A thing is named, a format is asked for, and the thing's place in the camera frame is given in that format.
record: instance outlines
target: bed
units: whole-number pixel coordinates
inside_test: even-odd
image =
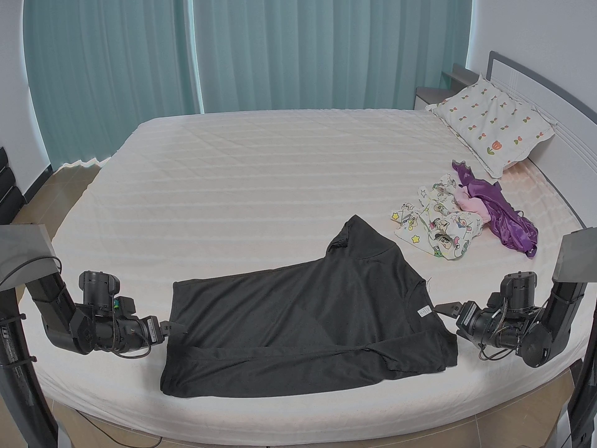
[[[493,68],[495,80],[516,91],[508,72],[522,74],[523,67],[502,64],[504,69]],[[530,94],[543,108],[538,100],[553,88],[532,80],[543,93],[526,88],[520,96]],[[558,120],[561,114],[550,112]],[[537,146],[531,159],[543,158],[538,166],[553,180],[559,176],[556,170],[548,174],[549,157]],[[568,204],[573,201],[571,208],[531,160],[521,162],[504,172],[500,184],[506,199],[539,228],[537,256],[528,259],[505,248],[486,230],[461,260],[434,258],[399,240],[389,216],[397,204],[415,203],[417,188],[449,172],[452,159],[466,160],[477,177],[488,179],[469,150],[423,111],[278,110],[154,119],[141,124],[100,171],[53,245],[75,302],[82,299],[79,273],[101,270],[120,278],[121,294],[135,299],[140,315],[166,320],[173,281],[320,258],[344,222],[358,214],[396,241],[428,280],[434,303],[484,303],[504,274],[520,270],[539,275],[535,302],[541,304],[551,288],[561,237],[581,228],[578,216],[592,223],[585,195],[556,185]],[[579,177],[592,184],[583,171]],[[539,369],[514,356],[482,362],[478,350],[459,338],[458,365],[442,373],[264,399],[168,397],[160,392],[166,344],[132,361],[103,352],[82,357],[58,351],[27,293],[20,306],[29,314],[23,325],[49,397],[177,440],[273,446],[419,431],[532,390],[584,354],[595,298],[590,284],[568,346]],[[444,322],[456,331],[452,319]]]

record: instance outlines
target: teal curtain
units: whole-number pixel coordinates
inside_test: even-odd
[[[142,122],[199,112],[184,0],[25,0],[27,77],[52,166],[102,160]]]
[[[412,109],[464,64],[472,0],[192,0],[205,112]]]

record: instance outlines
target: cartoon print garment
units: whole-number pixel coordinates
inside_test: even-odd
[[[431,190],[419,188],[421,209],[405,203],[392,212],[400,239],[438,258],[464,255],[474,236],[483,229],[479,214],[461,211],[454,199],[458,186],[450,175],[441,177]]]

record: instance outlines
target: tile floor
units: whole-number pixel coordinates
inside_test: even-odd
[[[78,201],[99,170],[97,166],[60,170],[50,177],[31,203],[23,207],[14,222],[45,224],[50,237],[53,237],[68,211]],[[570,371],[566,370],[551,382],[530,393],[450,425],[396,437],[347,443],[312,444],[307,447],[517,448],[520,445],[526,445],[530,448],[539,448],[548,437],[560,408],[569,398],[572,389],[572,376]],[[117,448],[117,444],[92,427],[76,411],[53,400],[49,400],[49,404],[56,418],[66,427],[76,448]],[[149,447],[157,442],[157,438],[151,435],[96,419],[94,422],[124,444]],[[25,446],[19,430],[0,400],[0,448]],[[160,444],[160,448],[184,446],[214,447],[214,445],[205,444],[177,443],[174,440],[164,440]]]

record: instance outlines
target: white wall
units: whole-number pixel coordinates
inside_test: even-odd
[[[23,54],[23,0],[0,0],[0,146],[25,193],[49,165]]]
[[[467,67],[490,50],[528,66],[597,110],[597,0],[473,0]]]

